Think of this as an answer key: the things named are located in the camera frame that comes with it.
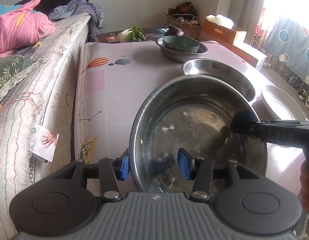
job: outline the green leafy vegetable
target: green leafy vegetable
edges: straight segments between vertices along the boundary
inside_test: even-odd
[[[118,34],[118,41],[145,41],[145,37],[140,27],[133,27]]]

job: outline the pink blanket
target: pink blanket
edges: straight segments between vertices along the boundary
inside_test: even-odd
[[[16,10],[0,15],[0,57],[13,54],[16,48],[35,44],[56,31],[48,17],[31,13],[41,0],[31,0]]]

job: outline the shoe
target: shoe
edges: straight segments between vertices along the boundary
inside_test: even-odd
[[[264,68],[271,68],[271,64],[270,64],[269,60],[266,59],[266,61],[263,64],[263,67]]]
[[[298,93],[299,99],[300,99],[301,101],[305,100],[306,94],[307,94],[307,93],[306,93],[305,90],[300,91],[300,92]]]
[[[309,97],[307,97],[305,100],[305,106],[309,110]]]

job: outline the green leaf-patterned pillow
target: green leaf-patterned pillow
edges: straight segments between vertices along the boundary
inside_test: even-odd
[[[22,55],[0,58],[0,101],[38,65],[38,60]]]

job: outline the gray curtain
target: gray curtain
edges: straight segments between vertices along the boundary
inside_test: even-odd
[[[236,27],[247,31],[245,43],[250,44],[265,0],[233,0],[229,18]]]

